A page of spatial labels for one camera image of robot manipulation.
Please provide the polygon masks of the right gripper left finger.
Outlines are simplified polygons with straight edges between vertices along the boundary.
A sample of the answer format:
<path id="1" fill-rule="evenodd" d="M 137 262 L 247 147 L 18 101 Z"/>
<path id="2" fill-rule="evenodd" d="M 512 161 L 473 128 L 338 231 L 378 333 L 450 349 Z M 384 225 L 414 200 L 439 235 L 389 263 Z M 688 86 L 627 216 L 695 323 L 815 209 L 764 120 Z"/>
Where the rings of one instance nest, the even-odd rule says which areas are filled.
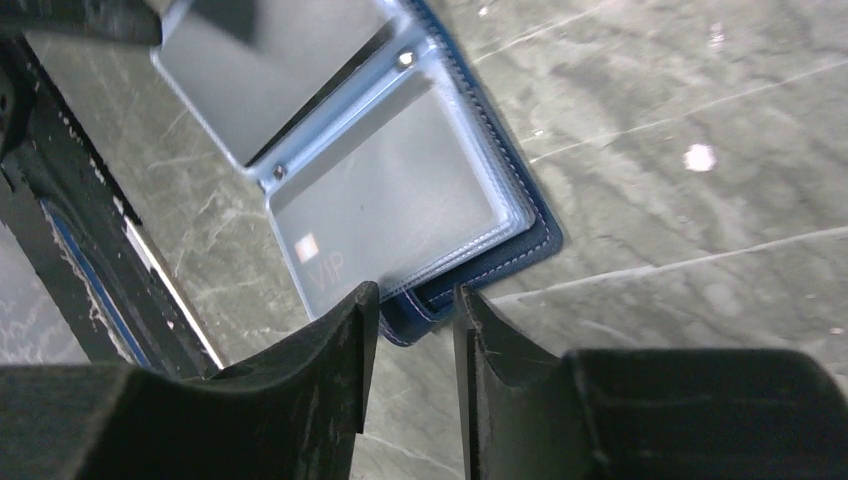
<path id="1" fill-rule="evenodd" d="M 378 287 L 366 281 L 321 318 L 202 381 L 218 438 L 199 478 L 349 478 L 378 324 Z"/>

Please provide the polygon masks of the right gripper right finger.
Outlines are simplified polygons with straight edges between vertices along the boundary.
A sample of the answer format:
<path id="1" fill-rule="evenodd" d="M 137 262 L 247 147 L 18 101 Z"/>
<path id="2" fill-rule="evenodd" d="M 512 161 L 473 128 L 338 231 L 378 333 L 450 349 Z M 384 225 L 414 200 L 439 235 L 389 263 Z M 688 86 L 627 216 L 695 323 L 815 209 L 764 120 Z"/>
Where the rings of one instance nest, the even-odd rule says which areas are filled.
<path id="1" fill-rule="evenodd" d="M 468 286 L 453 291 L 453 342 L 469 479 L 594 479 L 573 362 L 551 354 Z"/>

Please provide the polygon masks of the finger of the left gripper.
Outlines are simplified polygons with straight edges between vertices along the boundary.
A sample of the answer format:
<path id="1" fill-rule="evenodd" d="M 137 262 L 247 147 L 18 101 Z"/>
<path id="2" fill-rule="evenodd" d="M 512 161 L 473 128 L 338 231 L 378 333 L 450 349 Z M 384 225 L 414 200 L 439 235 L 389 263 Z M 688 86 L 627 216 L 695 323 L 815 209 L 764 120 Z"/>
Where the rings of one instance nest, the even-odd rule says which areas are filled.
<path id="1" fill-rule="evenodd" d="M 145 1 L 3 1 L 1 34 L 68 34 L 117 43 L 160 43 L 183 20 L 198 18 L 241 41 L 255 34 L 253 1 L 174 1 L 160 15 Z"/>

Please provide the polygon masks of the grey VIP credit card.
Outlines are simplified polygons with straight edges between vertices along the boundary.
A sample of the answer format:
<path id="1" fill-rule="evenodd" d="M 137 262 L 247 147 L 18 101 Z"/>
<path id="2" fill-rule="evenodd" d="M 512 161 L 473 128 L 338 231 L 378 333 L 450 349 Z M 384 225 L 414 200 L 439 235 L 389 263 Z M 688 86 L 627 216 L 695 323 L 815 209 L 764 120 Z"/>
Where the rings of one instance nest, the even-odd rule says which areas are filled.
<path id="1" fill-rule="evenodd" d="M 385 298 L 410 288 L 510 229 L 456 113 L 435 77 L 415 73 L 313 148 L 269 196 L 311 318 L 364 281 Z"/>

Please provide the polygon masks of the blue leather card holder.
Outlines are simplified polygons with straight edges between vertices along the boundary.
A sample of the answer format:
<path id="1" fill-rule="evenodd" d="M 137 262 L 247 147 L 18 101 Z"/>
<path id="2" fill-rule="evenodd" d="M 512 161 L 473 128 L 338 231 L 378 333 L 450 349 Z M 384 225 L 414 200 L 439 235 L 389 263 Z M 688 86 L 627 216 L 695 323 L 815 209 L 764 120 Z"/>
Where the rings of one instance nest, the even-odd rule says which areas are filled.
<path id="1" fill-rule="evenodd" d="M 176 1 L 151 59 L 264 209 L 306 314 L 379 289 L 407 346 L 564 236 L 425 1 Z"/>

